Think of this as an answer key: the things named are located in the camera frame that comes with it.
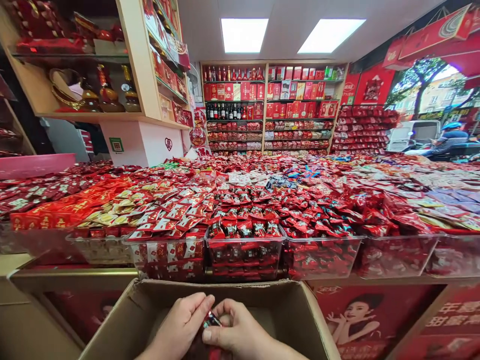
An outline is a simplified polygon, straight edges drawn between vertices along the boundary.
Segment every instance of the white ceiling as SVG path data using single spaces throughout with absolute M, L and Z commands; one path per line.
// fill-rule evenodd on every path
M 333 59 L 346 63 L 365 56 L 443 2 L 444 0 L 178 0 L 178 6 L 183 41 L 188 45 L 191 62 Z M 225 54 L 220 18 L 269 18 L 260 54 Z M 331 54 L 297 54 L 322 18 L 367 20 Z

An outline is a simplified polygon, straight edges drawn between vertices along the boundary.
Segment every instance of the ceiling light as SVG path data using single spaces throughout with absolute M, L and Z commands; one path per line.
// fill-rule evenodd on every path
M 366 19 L 320 19 L 298 54 L 332 53 L 349 38 Z
M 259 53 L 268 19 L 221 19 L 225 53 Z

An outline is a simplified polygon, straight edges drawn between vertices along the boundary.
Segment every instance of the clear plastic container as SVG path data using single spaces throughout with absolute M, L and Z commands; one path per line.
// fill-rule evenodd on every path
M 50 154 L 0 158 L 0 180 L 25 179 L 60 173 L 75 165 L 75 154 Z
M 425 273 L 442 278 L 480 276 L 480 235 L 445 235 Z
M 358 257 L 357 275 L 364 279 L 420 276 L 444 234 L 368 237 Z
M 124 238 L 140 278 L 198 282 L 204 278 L 205 239 L 129 241 Z
M 284 240 L 284 236 L 207 238 L 212 278 L 223 283 L 275 280 Z
M 123 237 L 85 238 L 68 235 L 66 241 L 72 243 L 92 265 L 132 264 L 132 256 Z
M 292 280 L 343 279 L 350 276 L 366 236 L 287 237 L 288 275 Z

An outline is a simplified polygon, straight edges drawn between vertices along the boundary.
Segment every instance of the hand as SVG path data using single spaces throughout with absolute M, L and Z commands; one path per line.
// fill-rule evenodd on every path
M 238 360 L 260 359 L 269 347 L 275 345 L 276 340 L 270 337 L 241 302 L 225 299 L 212 312 L 223 327 L 206 328 L 202 334 L 205 344 L 229 351 Z
M 175 301 L 152 343 L 137 360 L 181 360 L 214 302 L 214 296 L 204 292 Z

